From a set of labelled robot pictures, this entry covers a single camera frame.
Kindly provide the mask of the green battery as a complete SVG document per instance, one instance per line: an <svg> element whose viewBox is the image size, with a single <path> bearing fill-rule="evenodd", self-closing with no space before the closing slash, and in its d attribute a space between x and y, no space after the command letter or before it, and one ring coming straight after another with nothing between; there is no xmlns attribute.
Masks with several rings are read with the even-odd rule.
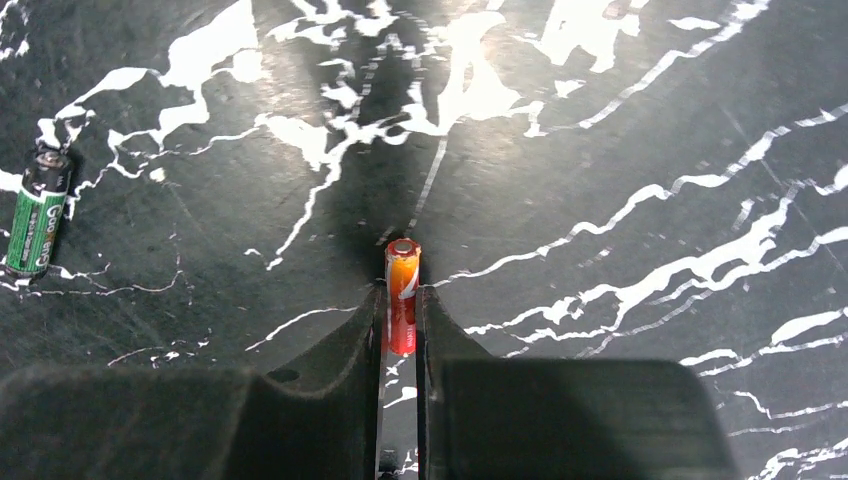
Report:
<svg viewBox="0 0 848 480"><path fill-rule="evenodd" d="M5 268L35 279L48 268L71 183L73 163L61 150L38 147L22 176Z"/></svg>

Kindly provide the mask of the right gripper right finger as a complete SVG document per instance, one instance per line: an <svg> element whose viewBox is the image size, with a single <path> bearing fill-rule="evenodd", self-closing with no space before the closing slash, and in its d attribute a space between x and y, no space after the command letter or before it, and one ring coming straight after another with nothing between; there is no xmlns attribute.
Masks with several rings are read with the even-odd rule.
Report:
<svg viewBox="0 0 848 480"><path fill-rule="evenodd" d="M735 479L709 394L667 360L500 358L416 299L423 479Z"/></svg>

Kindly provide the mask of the red battery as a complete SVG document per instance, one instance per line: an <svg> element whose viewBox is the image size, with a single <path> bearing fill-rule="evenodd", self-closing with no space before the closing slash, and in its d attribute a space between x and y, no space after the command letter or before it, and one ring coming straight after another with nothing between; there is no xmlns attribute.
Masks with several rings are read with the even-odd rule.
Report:
<svg viewBox="0 0 848 480"><path fill-rule="evenodd" d="M396 355L416 349L416 294L419 287L421 247L409 238L387 245L385 275L388 292L388 346Z"/></svg>

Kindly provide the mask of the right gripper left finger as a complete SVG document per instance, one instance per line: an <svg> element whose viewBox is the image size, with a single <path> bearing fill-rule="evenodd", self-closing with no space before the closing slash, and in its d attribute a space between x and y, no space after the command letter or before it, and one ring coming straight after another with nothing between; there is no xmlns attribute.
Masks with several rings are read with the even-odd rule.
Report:
<svg viewBox="0 0 848 480"><path fill-rule="evenodd" d="M5 479L373 479L385 296L288 363L33 366L1 382Z"/></svg>

